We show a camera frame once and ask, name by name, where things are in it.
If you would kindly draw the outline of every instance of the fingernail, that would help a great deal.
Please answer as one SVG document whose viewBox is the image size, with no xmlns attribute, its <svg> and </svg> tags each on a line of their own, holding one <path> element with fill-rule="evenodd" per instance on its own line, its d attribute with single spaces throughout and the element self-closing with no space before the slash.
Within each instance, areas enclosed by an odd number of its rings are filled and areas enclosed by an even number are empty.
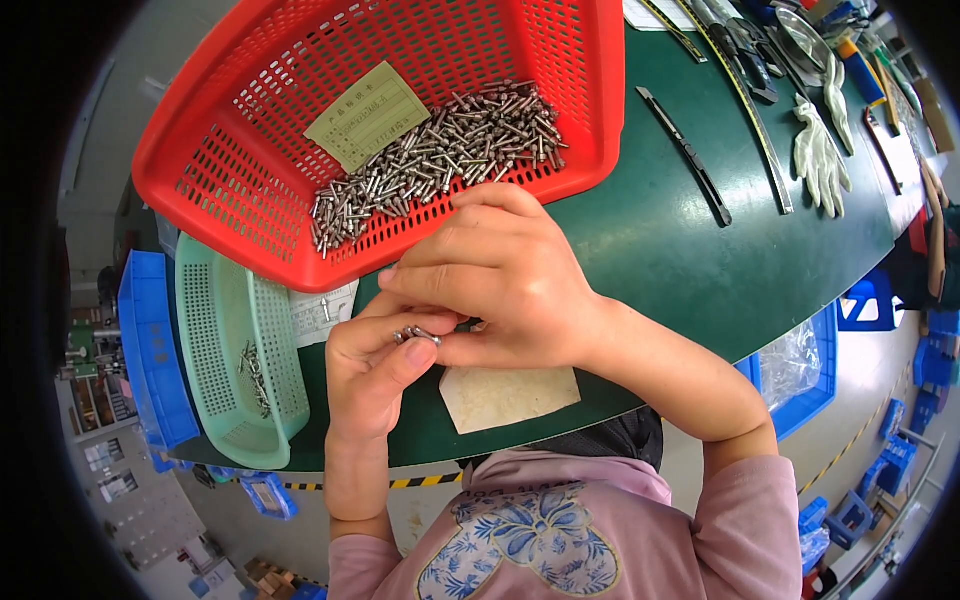
<svg viewBox="0 0 960 600">
<path fill-rule="evenodd" d="M 384 283 L 390 283 L 390 280 L 396 275 L 396 267 L 391 267 L 386 271 L 381 271 L 380 275 L 376 276 L 376 280 L 383 285 Z"/>
<path fill-rule="evenodd" d="M 414 369 L 419 369 L 433 358 L 433 343 L 427 340 L 410 340 L 404 346 L 407 347 L 407 364 Z"/>
</svg>

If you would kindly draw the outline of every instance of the blue floral print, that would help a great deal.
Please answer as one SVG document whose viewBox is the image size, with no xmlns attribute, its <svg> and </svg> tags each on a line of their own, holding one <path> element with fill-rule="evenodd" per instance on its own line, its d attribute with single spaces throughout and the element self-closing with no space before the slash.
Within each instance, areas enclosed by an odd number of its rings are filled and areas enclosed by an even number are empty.
<svg viewBox="0 0 960 600">
<path fill-rule="evenodd" d="M 577 493 L 584 484 L 544 492 L 468 498 L 451 509 L 460 530 L 423 568 L 418 598 L 465 600 L 504 561 L 530 568 L 548 586 L 591 596 L 619 581 L 613 548 L 590 524 Z"/>
</svg>

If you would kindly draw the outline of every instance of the red plastic basket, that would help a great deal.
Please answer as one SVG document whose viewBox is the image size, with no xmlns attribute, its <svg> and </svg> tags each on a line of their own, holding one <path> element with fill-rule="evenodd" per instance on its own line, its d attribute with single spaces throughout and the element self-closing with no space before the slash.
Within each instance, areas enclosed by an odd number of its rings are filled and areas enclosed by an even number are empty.
<svg viewBox="0 0 960 600">
<path fill-rule="evenodd" d="M 312 244 L 314 192 L 343 174 L 303 136 L 387 60 L 432 107 L 494 79 L 534 79 L 561 114 L 567 167 L 508 177 L 544 204 L 599 183 L 623 129 L 623 16 L 612 0 L 242 0 L 156 109 L 133 159 L 140 196 L 210 248 L 302 292 L 397 259 L 435 231 L 448 198 L 372 218 L 355 246 Z M 460 191 L 455 180 L 451 193 Z"/>
</svg>

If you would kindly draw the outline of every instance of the white cloth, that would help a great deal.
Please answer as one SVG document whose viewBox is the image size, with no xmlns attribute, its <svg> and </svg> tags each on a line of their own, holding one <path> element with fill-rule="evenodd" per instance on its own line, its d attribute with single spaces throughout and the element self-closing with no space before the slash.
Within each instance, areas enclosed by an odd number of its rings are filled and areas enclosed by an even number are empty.
<svg viewBox="0 0 960 600">
<path fill-rule="evenodd" d="M 806 180 L 806 189 L 813 197 L 813 205 L 822 205 L 830 217 L 843 217 L 844 206 L 840 186 L 848 192 L 853 184 L 843 164 L 843 157 L 830 137 L 827 126 L 820 118 L 817 108 L 800 94 L 796 95 L 797 107 L 793 113 L 806 123 L 806 129 L 793 142 L 793 159 L 797 174 Z"/>
<path fill-rule="evenodd" d="M 843 62 L 830 53 L 827 78 L 824 81 L 824 98 L 827 100 L 830 116 L 833 118 L 833 127 L 840 133 L 840 139 L 847 148 L 847 152 L 853 156 L 853 135 L 850 133 L 850 122 L 847 118 L 847 99 L 840 90 L 846 79 L 847 71 L 843 67 Z"/>
</svg>

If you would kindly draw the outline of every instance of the green workbench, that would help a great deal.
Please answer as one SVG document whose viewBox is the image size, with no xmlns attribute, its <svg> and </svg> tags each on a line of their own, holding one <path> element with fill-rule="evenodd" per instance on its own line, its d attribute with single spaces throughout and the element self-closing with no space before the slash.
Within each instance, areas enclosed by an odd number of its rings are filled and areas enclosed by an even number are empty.
<svg viewBox="0 0 960 600">
<path fill-rule="evenodd" d="M 706 44 L 693 36 L 708 54 Z M 919 190 L 895 197 L 862 126 L 865 107 L 848 84 L 855 157 L 847 216 L 825 218 L 811 208 L 792 166 L 795 88 L 777 81 L 780 101 L 760 107 L 796 212 L 783 216 L 771 193 L 762 154 L 732 83 L 717 59 L 696 64 L 667 33 L 626 31 L 626 119 L 620 159 L 595 188 L 552 203 L 547 211 L 570 241 L 593 288 L 735 362 L 762 348 L 835 300 L 893 248 L 896 230 L 887 203 L 920 207 Z M 681 152 L 644 104 L 648 87 L 697 150 L 733 217 L 720 228 Z M 827 115 L 821 90 L 810 90 Z M 355 312 L 378 291 L 375 274 L 360 280 Z M 575 314 L 570 319 L 577 319 Z M 313 411 L 291 442 L 286 470 L 324 469 L 326 408 L 324 345 L 300 350 Z M 458 435 L 438 392 L 435 368 L 404 395 L 390 436 L 393 467 L 484 454 L 528 444 L 607 420 L 641 405 L 626 390 L 577 372 L 583 401 L 552 415 Z M 181 444 L 178 458 L 229 466 L 206 437 Z"/>
</svg>

